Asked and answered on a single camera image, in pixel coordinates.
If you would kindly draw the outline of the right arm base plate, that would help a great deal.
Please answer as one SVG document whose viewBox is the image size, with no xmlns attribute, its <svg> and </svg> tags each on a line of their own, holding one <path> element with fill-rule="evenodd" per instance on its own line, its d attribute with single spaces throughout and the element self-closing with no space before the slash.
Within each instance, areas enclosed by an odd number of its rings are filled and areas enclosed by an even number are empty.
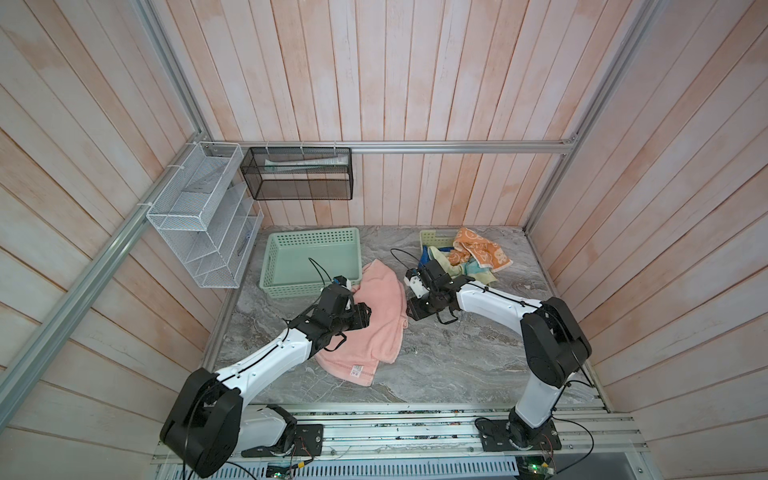
<svg viewBox="0 0 768 480">
<path fill-rule="evenodd" d="M 559 433 L 552 420 L 540 427 L 531 428 L 517 420 L 492 420 L 479 417 L 475 419 L 474 425 L 484 452 L 533 450 L 550 452 L 562 449 Z"/>
</svg>

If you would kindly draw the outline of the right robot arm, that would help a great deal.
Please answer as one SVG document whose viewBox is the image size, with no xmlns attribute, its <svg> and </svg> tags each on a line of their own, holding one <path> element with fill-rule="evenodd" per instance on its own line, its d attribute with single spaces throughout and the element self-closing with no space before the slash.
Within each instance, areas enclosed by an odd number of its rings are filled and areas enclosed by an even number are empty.
<svg viewBox="0 0 768 480">
<path fill-rule="evenodd" d="M 553 412 L 574 374 L 581 370 L 592 347 L 567 304 L 551 297 L 524 299 L 475 282 L 451 277 L 436 260 L 406 271 L 407 315 L 413 320 L 438 317 L 447 309 L 474 313 L 505 326 L 523 339 L 530 377 L 506 420 L 477 418 L 485 451 L 526 451 L 561 447 Z"/>
</svg>

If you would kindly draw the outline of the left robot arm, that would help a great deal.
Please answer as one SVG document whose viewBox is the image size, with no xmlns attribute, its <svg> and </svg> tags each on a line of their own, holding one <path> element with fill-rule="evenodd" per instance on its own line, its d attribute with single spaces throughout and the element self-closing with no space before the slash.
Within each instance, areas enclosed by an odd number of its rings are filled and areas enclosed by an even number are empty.
<svg viewBox="0 0 768 480">
<path fill-rule="evenodd" d="M 247 414 L 246 407 L 288 370 L 320 351 L 335 337 L 369 326 L 371 308 L 354 299 L 340 277 L 286 322 L 264 347 L 228 367 L 191 373 L 160 431 L 159 439 L 182 462 L 182 472 L 208 478 L 236 453 L 262 451 L 275 456 L 306 453 L 295 417 L 277 405 Z"/>
</svg>

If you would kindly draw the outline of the yellow-green plastic basket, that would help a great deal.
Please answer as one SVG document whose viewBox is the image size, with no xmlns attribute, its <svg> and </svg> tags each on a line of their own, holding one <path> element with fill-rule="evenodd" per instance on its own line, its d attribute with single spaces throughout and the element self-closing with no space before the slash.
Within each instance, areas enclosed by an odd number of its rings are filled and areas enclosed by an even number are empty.
<svg viewBox="0 0 768 480">
<path fill-rule="evenodd" d="M 425 229 L 419 233 L 423 247 L 452 248 L 458 234 L 457 229 Z"/>
</svg>

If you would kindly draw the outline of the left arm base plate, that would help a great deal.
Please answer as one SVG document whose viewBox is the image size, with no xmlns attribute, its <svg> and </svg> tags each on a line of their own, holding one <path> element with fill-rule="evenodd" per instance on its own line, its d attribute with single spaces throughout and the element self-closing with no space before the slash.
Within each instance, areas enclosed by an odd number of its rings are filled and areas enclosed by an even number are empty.
<svg viewBox="0 0 768 480">
<path fill-rule="evenodd" d="M 258 446 L 241 453 L 244 458 L 320 456 L 323 446 L 324 426 L 322 424 L 298 424 L 289 427 L 274 446 Z"/>
</svg>

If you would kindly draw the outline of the pink towel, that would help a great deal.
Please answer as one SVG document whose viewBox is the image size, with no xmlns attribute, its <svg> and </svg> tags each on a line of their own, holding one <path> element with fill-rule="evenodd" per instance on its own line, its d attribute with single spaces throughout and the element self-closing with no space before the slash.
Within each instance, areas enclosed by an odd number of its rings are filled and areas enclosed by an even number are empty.
<svg viewBox="0 0 768 480">
<path fill-rule="evenodd" d="M 370 323 L 346 333 L 344 344 L 334 342 L 332 350 L 321 351 L 315 359 L 332 376 L 368 387 L 381 363 L 397 359 L 408 326 L 403 285 L 394 270 L 380 260 L 363 268 L 354 300 L 371 309 Z"/>
</svg>

